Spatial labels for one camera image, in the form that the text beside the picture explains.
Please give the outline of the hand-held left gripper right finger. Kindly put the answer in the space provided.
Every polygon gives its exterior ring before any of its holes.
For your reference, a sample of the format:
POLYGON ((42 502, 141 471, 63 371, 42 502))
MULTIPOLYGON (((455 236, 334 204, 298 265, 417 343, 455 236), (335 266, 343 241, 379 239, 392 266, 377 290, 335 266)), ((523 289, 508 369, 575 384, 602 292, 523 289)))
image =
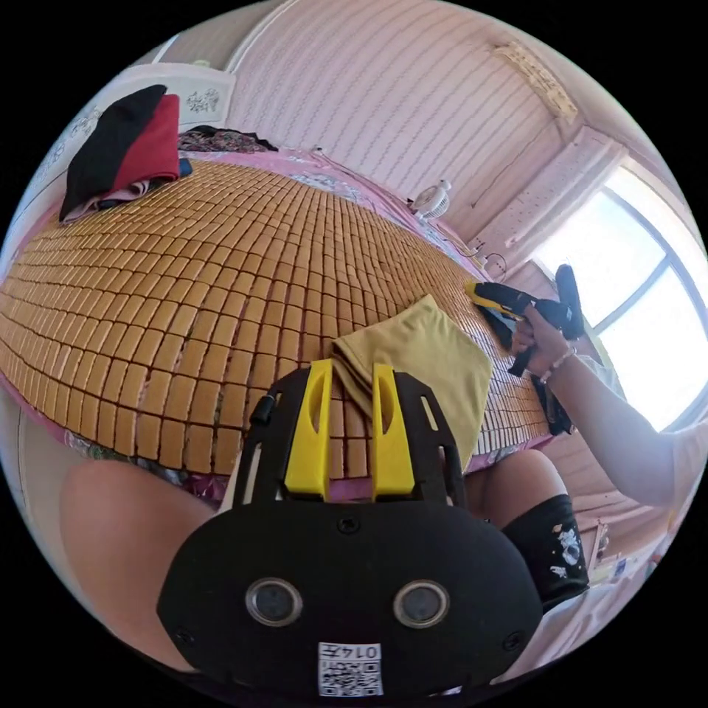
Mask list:
POLYGON ((414 473, 395 371, 375 364, 372 371, 372 499, 407 497, 414 473))

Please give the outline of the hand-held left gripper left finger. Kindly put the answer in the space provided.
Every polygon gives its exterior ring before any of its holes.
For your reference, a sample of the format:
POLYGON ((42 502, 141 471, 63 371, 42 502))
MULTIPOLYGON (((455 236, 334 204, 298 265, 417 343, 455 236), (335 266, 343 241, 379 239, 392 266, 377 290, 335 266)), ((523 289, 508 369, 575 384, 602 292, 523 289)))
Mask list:
POLYGON ((330 359, 312 362, 294 427, 285 488, 291 496, 327 501, 330 484, 330 401, 333 366, 330 359))

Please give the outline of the person's right hand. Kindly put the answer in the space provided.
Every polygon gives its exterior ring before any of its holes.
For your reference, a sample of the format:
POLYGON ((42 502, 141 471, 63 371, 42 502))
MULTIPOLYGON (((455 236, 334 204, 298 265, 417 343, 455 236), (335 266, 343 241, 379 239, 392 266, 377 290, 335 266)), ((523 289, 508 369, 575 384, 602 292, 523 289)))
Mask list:
POLYGON ((517 322, 512 335, 512 354, 530 355, 525 365, 528 372, 545 384, 575 353, 575 348, 562 332, 550 324, 534 305, 525 308, 524 318, 517 322))

